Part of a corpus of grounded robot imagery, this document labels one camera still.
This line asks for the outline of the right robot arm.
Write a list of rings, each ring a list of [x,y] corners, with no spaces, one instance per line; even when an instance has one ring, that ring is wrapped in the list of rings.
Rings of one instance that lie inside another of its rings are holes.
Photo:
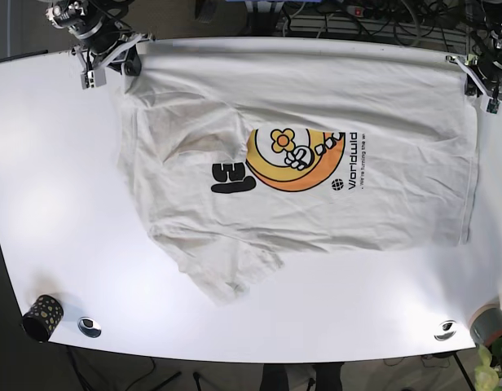
[[[85,88],[99,85],[99,75],[110,68],[137,77],[142,63],[137,51],[140,42],[151,41],[148,33],[138,33],[124,21],[131,1],[49,1],[46,18],[57,29],[66,29],[78,44],[71,54],[78,57]]]

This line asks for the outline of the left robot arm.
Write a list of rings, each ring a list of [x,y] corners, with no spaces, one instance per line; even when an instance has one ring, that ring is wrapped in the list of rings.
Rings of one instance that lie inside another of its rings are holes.
[[[466,74],[465,95],[483,97],[486,111],[496,114],[502,102],[502,1],[460,1],[458,16],[465,26],[467,54],[446,61]]]

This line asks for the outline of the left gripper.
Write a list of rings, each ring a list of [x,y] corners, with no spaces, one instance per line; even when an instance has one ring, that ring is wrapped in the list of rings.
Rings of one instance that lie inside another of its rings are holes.
[[[502,49],[481,55],[472,62],[461,55],[447,55],[466,74],[465,94],[502,100]]]

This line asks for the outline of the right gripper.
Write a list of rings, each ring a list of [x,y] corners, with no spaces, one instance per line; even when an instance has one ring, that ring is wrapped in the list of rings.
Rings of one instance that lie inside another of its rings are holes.
[[[109,24],[78,34],[77,38],[79,44],[70,53],[79,58],[85,71],[110,68],[128,77],[138,77],[142,63],[137,45],[153,41],[154,35],[122,29],[120,24]]]

